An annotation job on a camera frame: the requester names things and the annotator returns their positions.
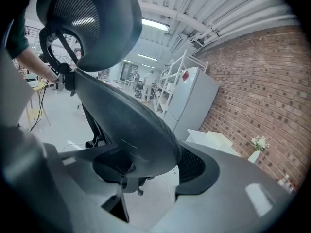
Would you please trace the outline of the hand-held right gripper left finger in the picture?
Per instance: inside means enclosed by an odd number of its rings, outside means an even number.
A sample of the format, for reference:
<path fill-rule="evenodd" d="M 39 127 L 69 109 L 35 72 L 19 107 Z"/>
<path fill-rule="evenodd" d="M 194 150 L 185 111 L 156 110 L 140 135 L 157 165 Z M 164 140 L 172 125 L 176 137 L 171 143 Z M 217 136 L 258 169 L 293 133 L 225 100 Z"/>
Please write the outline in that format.
<path fill-rule="evenodd" d="M 0 230 L 3 233 L 129 233 L 88 197 L 55 146 L 17 126 L 32 89 L 0 51 Z"/>

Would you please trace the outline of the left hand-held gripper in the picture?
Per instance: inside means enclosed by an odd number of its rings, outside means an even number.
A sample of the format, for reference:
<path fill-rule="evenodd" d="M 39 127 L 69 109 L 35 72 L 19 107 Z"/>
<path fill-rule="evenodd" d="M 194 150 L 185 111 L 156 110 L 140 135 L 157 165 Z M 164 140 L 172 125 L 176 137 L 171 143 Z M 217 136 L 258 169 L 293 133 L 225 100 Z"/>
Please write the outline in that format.
<path fill-rule="evenodd" d="M 51 64 L 48 64 L 48 66 L 49 66 L 50 70 L 52 71 L 52 73 L 54 74 L 54 76 L 55 76 L 55 78 L 56 78 L 56 81 L 55 81 L 54 86 L 53 86 L 53 90 L 57 91 L 58 88 L 59 88 L 59 78 L 60 78 L 61 74 L 60 74 L 58 71 L 56 71 L 56 70 L 51 66 Z"/>

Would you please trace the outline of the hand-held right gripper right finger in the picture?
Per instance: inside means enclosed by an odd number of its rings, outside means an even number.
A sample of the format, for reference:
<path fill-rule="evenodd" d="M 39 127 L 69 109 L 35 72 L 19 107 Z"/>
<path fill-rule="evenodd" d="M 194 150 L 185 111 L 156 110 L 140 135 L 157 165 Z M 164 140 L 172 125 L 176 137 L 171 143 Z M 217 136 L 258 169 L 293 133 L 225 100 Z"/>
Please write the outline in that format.
<path fill-rule="evenodd" d="M 182 141 L 212 157 L 220 168 L 215 184 L 200 195 L 176 196 L 173 172 L 147 180 L 144 194 L 130 195 L 130 225 L 151 233 L 260 233 L 293 200 L 255 164 L 219 150 Z"/>

